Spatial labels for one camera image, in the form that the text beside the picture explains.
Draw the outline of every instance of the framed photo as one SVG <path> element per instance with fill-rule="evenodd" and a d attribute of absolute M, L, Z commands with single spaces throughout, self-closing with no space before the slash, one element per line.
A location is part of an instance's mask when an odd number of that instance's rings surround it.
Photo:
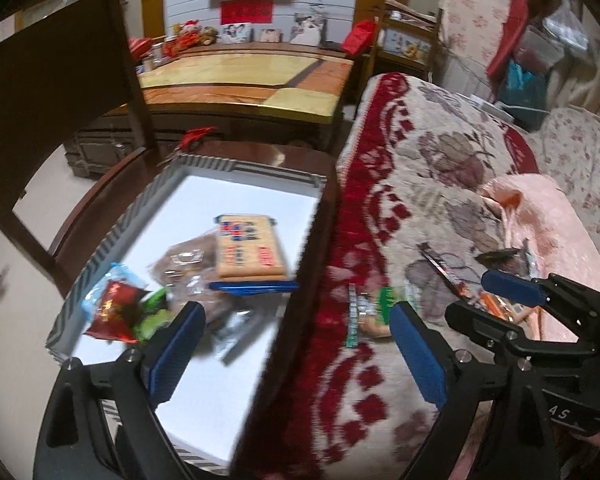
<path fill-rule="evenodd" d="M 389 28 L 382 48 L 389 54 L 405 57 L 417 63 L 427 64 L 431 53 L 431 44 L 408 32 Z"/>
<path fill-rule="evenodd" d="M 260 31 L 258 41 L 263 43 L 280 43 L 282 30 L 280 28 L 263 28 Z"/>
<path fill-rule="evenodd" d="M 291 27 L 289 43 L 298 45 L 318 46 L 322 40 L 324 17 L 318 12 L 294 15 L 294 25 Z"/>
<path fill-rule="evenodd" d="M 251 23 L 231 23 L 220 31 L 221 43 L 250 43 L 253 28 Z"/>

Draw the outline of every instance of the wooden chair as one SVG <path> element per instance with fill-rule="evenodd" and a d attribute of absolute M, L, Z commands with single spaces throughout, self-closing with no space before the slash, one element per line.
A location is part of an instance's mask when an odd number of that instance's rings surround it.
<path fill-rule="evenodd" d="M 401 19 L 393 19 L 392 12 L 399 12 Z M 369 54 L 369 58 L 362 71 L 362 77 L 360 78 L 358 100 L 360 100 L 362 97 L 366 83 L 373 75 L 374 66 L 376 64 L 376 60 L 378 59 L 408 67 L 411 71 L 420 73 L 422 78 L 428 77 L 429 72 L 431 72 L 433 69 L 434 61 L 438 54 L 438 33 L 440 31 L 440 24 L 442 22 L 442 12 L 442 9 L 439 9 L 438 16 L 434 18 L 432 16 L 425 16 L 415 12 L 413 9 L 410 9 L 396 0 L 384 1 L 384 6 L 382 6 L 382 9 L 380 9 L 378 12 L 378 26 L 376 27 L 371 53 Z M 390 52 L 385 52 L 381 46 L 378 46 L 378 37 L 381 30 L 386 32 L 384 44 L 386 44 L 388 41 L 389 30 L 405 32 L 410 36 L 414 36 L 420 40 L 426 41 L 430 44 L 430 52 L 428 57 L 426 57 L 424 60 L 416 60 L 391 54 Z"/>
<path fill-rule="evenodd" d="M 11 0 L 0 20 L 43 1 Z M 142 147 L 98 181 L 47 251 L 14 204 L 63 141 L 123 104 Z M 62 295 L 159 160 L 119 0 L 76 1 L 0 43 L 0 230 Z"/>

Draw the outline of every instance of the red banner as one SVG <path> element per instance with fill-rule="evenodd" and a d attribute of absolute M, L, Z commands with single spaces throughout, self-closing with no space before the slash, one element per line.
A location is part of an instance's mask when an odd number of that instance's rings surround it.
<path fill-rule="evenodd" d="M 271 23 L 273 0 L 229 0 L 220 3 L 220 24 Z"/>

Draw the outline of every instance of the red patterned blanket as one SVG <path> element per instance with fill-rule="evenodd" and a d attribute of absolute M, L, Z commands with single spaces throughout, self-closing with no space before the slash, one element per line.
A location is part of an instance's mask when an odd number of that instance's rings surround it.
<path fill-rule="evenodd" d="M 254 470 L 283 478 L 395 479 L 436 416 L 392 340 L 344 348 L 347 287 L 409 283 L 421 317 L 452 346 L 472 344 L 444 322 L 453 301 L 420 259 L 427 241 L 469 282 L 477 251 L 501 246 L 475 190 L 537 171 L 520 135 L 467 102 L 398 73 L 373 83 L 342 164 L 342 204 L 319 305 L 298 364 L 257 432 Z"/>

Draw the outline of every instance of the red clip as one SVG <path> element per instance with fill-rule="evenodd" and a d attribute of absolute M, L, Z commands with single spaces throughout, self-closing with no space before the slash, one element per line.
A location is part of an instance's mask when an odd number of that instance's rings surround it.
<path fill-rule="evenodd" d="M 197 142 L 202 137 L 210 134 L 211 132 L 216 131 L 218 128 L 215 126 L 210 126 L 208 128 L 194 128 L 193 130 L 188 130 L 185 132 L 182 140 L 180 141 L 180 151 L 184 153 L 189 153 L 191 149 L 191 144 L 193 142 Z"/>

